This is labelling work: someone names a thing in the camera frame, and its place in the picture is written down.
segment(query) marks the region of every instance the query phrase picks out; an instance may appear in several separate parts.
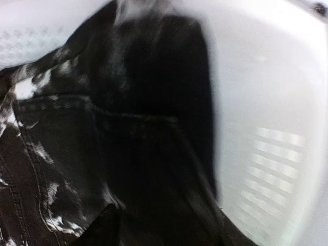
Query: textured plastic surface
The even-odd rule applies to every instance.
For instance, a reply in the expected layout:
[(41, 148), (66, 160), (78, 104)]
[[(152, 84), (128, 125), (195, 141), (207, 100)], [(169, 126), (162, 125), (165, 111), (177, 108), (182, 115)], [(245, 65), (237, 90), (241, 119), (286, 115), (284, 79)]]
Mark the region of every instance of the textured plastic surface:
[(0, 2), (0, 70), (36, 60), (65, 43), (108, 0)]
[[(0, 3), (0, 69), (62, 45), (105, 2)], [(210, 44), (220, 205), (259, 245), (296, 245), (327, 171), (326, 24), (285, 0), (176, 8), (202, 18)]]
[(327, 26), (281, 0), (216, 10), (223, 210), (259, 245), (297, 245), (326, 173)]

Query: black fabric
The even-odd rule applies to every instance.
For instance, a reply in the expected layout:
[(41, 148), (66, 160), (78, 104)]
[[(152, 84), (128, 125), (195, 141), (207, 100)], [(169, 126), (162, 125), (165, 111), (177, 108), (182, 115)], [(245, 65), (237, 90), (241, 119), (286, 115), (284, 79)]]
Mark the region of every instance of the black fabric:
[(117, 8), (0, 72), (0, 245), (253, 246), (217, 206), (200, 24)]

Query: jeans pocket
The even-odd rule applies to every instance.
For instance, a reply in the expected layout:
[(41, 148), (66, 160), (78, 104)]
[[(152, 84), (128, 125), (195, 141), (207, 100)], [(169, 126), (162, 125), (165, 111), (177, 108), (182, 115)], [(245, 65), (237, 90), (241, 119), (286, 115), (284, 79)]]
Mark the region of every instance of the jeans pocket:
[(38, 230), (46, 228), (60, 245), (70, 244), (108, 204), (89, 105), (88, 97), (81, 95), (50, 95), (14, 104), (39, 189), (34, 208), (44, 224), (29, 228), (33, 242), (58, 245), (50, 235), (40, 238)]

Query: jeans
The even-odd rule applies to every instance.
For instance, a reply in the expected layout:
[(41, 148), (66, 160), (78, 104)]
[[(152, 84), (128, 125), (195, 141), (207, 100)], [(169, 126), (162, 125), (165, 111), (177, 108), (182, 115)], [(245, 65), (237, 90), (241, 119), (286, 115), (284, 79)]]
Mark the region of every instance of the jeans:
[(200, 24), (117, 8), (0, 72), (0, 245), (254, 245), (216, 203)]

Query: wet denim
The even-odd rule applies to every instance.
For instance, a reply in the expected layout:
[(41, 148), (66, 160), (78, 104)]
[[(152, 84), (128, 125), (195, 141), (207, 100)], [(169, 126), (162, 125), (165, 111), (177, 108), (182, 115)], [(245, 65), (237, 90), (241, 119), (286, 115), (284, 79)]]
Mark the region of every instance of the wet denim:
[(0, 245), (254, 245), (217, 206), (199, 23), (117, 9), (0, 72)]

